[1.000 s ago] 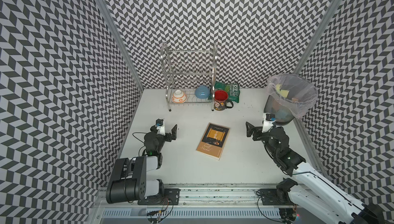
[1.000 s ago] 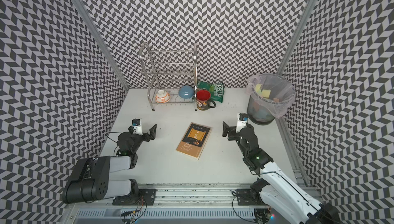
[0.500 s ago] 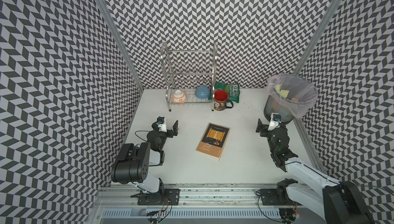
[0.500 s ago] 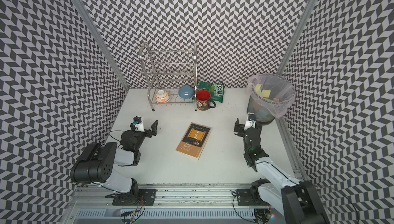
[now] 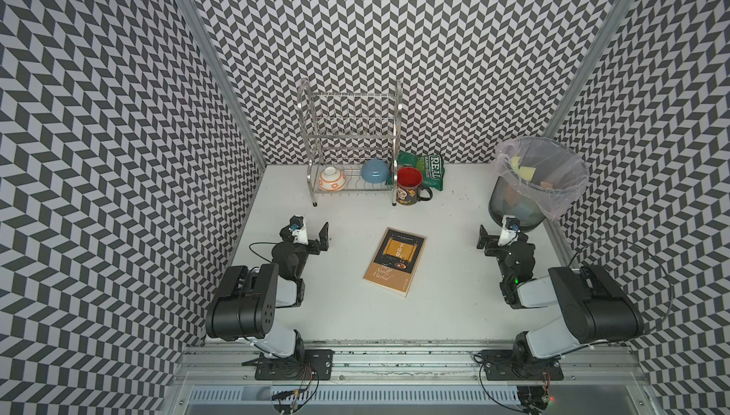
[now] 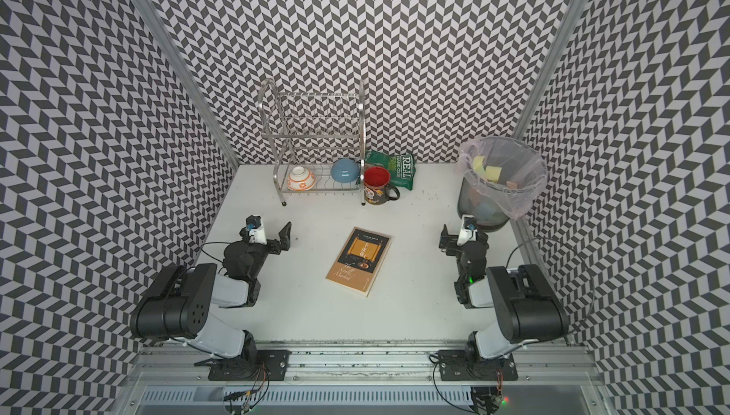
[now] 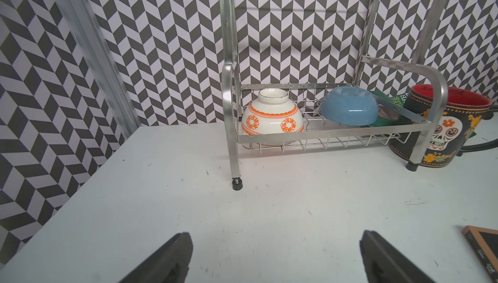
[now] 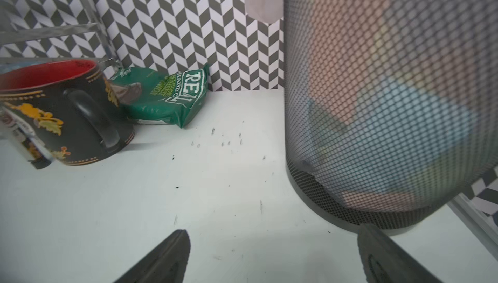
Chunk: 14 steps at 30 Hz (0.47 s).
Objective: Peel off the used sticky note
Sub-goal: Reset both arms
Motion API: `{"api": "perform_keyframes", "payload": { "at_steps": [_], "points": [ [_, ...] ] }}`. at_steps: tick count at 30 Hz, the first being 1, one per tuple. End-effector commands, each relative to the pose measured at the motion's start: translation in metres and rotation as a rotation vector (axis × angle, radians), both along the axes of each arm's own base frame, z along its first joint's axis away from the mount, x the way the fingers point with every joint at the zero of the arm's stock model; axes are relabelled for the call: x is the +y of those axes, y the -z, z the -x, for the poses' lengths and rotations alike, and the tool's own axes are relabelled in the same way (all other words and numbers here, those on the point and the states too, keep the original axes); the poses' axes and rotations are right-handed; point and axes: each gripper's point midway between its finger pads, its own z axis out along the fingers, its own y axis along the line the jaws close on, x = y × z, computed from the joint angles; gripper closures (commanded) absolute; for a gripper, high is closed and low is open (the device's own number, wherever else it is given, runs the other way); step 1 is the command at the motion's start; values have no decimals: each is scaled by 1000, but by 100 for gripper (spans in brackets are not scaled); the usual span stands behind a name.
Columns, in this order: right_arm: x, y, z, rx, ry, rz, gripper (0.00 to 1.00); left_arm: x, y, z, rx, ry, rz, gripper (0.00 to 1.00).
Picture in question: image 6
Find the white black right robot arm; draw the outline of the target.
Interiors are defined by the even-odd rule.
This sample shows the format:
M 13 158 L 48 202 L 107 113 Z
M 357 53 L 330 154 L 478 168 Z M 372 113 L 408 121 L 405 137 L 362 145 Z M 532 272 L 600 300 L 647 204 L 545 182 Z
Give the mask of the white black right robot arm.
M 525 264 L 512 271 L 490 266 L 488 237 L 468 217 L 457 234 L 442 229 L 438 249 L 455 259 L 457 301 L 467 309 L 491 309 L 495 314 L 494 324 L 470 334 L 467 360 L 499 359 L 570 332 L 566 310 L 540 268 Z

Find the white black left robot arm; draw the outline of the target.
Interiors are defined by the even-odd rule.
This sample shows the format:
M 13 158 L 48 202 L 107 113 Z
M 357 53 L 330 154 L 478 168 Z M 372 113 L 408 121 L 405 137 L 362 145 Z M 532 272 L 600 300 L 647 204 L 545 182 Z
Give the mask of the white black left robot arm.
M 254 307 L 262 287 L 260 271 L 270 255 L 290 250 L 291 230 L 287 222 L 276 239 L 269 239 L 262 218 L 251 215 L 241 238 L 226 245 L 221 266 L 166 266 L 131 314 L 132 336 L 179 342 L 214 359 L 253 367 L 258 361 L 253 334 L 228 325 L 210 310 Z

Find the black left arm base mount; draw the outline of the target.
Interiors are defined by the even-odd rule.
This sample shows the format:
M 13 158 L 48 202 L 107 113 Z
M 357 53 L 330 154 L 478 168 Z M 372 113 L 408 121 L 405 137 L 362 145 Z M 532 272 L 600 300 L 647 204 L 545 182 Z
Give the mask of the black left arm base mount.
M 256 378 L 267 382 L 282 382 L 285 380 L 290 350 L 259 350 L 253 360 L 246 358 L 212 359 L 209 367 L 208 380 L 213 382 L 250 381 Z

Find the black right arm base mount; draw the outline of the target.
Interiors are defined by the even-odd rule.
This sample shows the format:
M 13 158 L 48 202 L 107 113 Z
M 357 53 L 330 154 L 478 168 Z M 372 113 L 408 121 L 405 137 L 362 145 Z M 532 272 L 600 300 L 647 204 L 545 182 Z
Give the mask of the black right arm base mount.
M 444 382 L 513 382 L 518 380 L 513 356 L 473 359 L 465 350 L 439 350 L 430 355 L 436 373 Z

